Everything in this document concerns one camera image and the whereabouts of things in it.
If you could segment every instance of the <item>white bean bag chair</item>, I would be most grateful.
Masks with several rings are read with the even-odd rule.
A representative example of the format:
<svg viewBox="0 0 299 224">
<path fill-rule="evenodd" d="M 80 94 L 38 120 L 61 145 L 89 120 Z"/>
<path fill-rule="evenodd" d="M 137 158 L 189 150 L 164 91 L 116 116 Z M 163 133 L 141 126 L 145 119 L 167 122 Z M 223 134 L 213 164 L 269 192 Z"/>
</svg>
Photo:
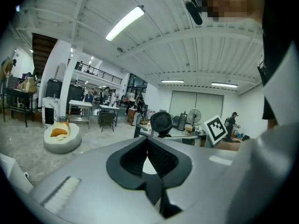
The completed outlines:
<svg viewBox="0 0 299 224">
<path fill-rule="evenodd" d="M 56 154 L 64 154 L 75 148 L 77 148 L 81 141 L 82 135 L 78 125 L 69 123 L 70 135 L 61 141 L 58 141 L 56 137 L 51 137 L 52 126 L 45 130 L 43 134 L 44 145 L 52 152 Z"/>
</svg>

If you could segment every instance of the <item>white corrugated ceiling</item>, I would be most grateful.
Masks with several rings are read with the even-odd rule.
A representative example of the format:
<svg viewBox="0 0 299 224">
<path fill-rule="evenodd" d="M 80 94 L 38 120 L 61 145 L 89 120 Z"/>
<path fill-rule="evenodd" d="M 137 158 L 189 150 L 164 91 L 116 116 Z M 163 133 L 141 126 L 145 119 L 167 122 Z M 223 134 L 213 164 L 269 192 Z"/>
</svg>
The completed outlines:
<svg viewBox="0 0 299 224">
<path fill-rule="evenodd" d="M 84 52 L 162 85 L 181 78 L 185 86 L 211 82 L 238 84 L 244 91 L 260 82 L 257 62 L 262 30 L 252 20 L 201 26 L 188 14 L 185 0 L 26 0 L 13 25 L 25 39 L 40 33 L 84 42 Z M 112 42 L 105 36 L 129 11 L 144 5 L 146 14 Z M 125 52 L 120 54 L 117 48 Z"/>
</svg>

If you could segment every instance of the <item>power outlet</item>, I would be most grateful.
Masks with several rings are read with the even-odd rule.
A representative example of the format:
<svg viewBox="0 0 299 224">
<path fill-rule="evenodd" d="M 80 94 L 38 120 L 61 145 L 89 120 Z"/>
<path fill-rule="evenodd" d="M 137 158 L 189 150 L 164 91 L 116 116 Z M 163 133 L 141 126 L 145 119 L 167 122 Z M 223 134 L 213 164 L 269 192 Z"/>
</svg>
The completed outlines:
<svg viewBox="0 0 299 224">
<path fill-rule="evenodd" d="M 27 177 L 27 179 L 29 179 L 29 173 L 28 172 L 25 172 L 24 175 L 25 175 L 25 177 Z"/>
</svg>

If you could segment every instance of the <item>ceiling light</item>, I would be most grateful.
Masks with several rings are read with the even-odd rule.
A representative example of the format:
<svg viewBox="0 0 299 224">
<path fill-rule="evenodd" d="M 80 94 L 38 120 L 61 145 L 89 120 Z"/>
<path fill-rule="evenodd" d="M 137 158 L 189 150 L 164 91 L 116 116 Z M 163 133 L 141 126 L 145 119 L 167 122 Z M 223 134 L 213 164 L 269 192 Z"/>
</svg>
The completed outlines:
<svg viewBox="0 0 299 224">
<path fill-rule="evenodd" d="M 184 83 L 183 80 L 161 80 L 163 83 Z"/>
<path fill-rule="evenodd" d="M 218 83 L 218 82 L 212 82 L 212 85 L 232 87 L 232 88 L 237 88 L 238 87 L 237 84 L 227 84 L 227 83 Z"/>
<path fill-rule="evenodd" d="M 134 22 L 136 19 L 144 15 L 142 7 L 137 6 L 131 12 L 129 12 L 123 19 L 121 19 L 114 28 L 106 36 L 106 40 L 112 41 L 123 29 Z"/>
</svg>

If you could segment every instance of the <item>black round fan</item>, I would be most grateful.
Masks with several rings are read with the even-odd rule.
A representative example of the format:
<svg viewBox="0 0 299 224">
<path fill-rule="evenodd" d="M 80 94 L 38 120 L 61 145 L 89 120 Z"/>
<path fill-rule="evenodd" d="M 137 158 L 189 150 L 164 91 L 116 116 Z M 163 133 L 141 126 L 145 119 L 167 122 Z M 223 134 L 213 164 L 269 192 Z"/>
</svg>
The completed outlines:
<svg viewBox="0 0 299 224">
<path fill-rule="evenodd" d="M 168 133 L 172 128 L 172 118 L 167 112 L 161 111 L 150 117 L 150 125 L 153 131 L 159 133 L 160 138 L 171 137 Z"/>
<path fill-rule="evenodd" d="M 194 123 L 197 123 L 200 121 L 201 119 L 201 113 L 199 110 L 197 109 L 193 109 L 189 112 L 188 114 L 188 118 L 190 120 L 190 122 L 192 122 L 192 127 L 194 126 Z"/>
</svg>

